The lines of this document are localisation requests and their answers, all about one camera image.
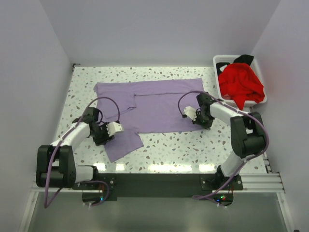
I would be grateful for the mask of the purple t shirt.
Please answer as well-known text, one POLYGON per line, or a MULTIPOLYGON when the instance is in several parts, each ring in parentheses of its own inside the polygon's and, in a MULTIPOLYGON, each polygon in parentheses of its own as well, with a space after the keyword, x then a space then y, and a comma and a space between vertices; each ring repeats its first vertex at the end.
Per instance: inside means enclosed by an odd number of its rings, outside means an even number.
POLYGON ((179 109, 198 108, 194 90, 203 91, 200 78, 142 81, 132 83, 96 83, 97 108, 104 121, 120 120, 124 131, 115 135, 104 148, 111 162, 143 147, 141 133, 167 133, 200 130, 183 119, 179 109))

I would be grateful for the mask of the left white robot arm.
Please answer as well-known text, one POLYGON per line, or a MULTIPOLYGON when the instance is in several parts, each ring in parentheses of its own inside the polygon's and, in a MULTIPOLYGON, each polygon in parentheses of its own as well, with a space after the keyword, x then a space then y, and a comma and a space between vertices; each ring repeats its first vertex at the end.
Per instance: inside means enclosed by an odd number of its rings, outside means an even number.
POLYGON ((72 188, 83 182, 88 189, 100 184, 98 170, 93 165, 77 165, 74 151, 87 138, 95 145, 105 145, 117 132, 123 131, 119 119, 103 122, 102 112, 94 107, 86 109, 81 117, 73 120, 69 130, 49 145, 42 145, 37 152, 36 184, 44 188, 72 188))

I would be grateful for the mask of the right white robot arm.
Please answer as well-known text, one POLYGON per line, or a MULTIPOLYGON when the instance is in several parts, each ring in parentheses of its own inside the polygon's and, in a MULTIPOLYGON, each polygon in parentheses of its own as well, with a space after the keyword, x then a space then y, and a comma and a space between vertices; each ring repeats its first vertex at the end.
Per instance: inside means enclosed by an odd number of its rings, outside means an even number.
POLYGON ((221 190, 232 185, 232 178, 236 176, 241 166, 247 160, 265 150, 268 139, 259 113, 245 113, 219 103, 206 93, 197 95, 199 109, 192 120, 204 129, 210 129, 217 118, 230 126, 232 152, 224 163, 218 166, 214 179, 208 183, 213 188, 221 190))

